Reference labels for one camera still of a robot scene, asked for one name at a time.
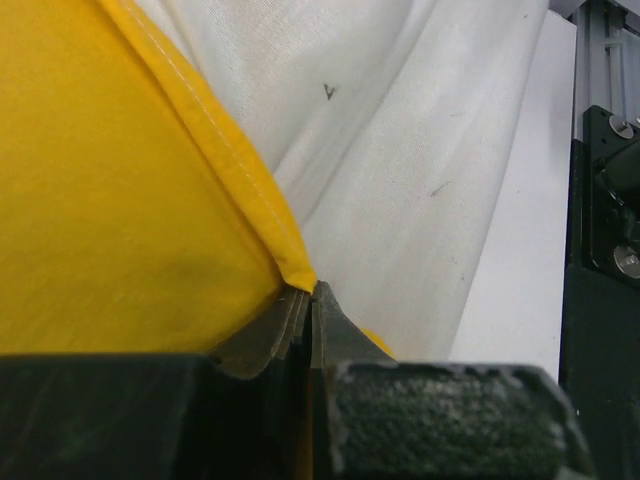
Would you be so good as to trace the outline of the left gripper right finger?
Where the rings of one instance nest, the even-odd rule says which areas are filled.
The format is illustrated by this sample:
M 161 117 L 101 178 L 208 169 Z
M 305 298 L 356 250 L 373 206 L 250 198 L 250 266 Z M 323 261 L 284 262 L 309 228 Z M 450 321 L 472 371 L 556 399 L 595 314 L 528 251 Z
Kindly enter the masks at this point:
M 312 297 L 317 479 L 591 479 L 595 467 L 559 385 L 529 365 L 393 360 Z

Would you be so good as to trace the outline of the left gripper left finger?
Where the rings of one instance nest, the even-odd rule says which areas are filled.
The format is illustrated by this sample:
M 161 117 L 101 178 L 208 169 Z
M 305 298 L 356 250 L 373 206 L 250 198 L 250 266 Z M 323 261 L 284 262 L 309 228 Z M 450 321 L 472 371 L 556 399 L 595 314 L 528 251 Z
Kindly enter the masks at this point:
M 5 479 L 292 479 L 311 297 L 204 353 L 1 359 Z

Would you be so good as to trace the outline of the yellow printed pillowcase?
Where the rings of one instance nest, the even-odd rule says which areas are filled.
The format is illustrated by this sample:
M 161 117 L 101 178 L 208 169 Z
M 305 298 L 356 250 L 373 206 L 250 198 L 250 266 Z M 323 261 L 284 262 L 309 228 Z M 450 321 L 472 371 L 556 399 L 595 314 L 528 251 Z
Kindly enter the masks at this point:
M 1 5 L 1 350 L 206 351 L 316 273 L 272 174 L 132 1 Z

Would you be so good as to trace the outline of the white pillow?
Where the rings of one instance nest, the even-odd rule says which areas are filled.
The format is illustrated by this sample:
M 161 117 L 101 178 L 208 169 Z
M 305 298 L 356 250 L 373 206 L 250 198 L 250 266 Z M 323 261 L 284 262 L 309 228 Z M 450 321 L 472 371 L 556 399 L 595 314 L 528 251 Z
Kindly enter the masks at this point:
M 445 359 L 544 1 L 143 1 L 286 197 L 318 277 L 403 360 Z

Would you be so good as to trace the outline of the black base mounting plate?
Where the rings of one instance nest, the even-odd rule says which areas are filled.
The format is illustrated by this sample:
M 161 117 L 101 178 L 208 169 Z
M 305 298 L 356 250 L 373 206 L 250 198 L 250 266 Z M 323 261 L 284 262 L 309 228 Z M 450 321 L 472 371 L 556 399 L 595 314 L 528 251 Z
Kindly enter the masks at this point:
M 559 381 L 601 479 L 639 476 L 639 130 L 593 105 L 571 145 Z

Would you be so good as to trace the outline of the aluminium frame rail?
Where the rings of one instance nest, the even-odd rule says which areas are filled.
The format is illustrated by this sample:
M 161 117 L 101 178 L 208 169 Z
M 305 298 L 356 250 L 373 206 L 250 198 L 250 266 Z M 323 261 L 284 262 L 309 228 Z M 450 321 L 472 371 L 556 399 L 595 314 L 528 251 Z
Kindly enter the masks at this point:
M 551 1 L 577 28 L 573 137 L 583 138 L 583 114 L 600 106 L 639 125 L 639 2 Z

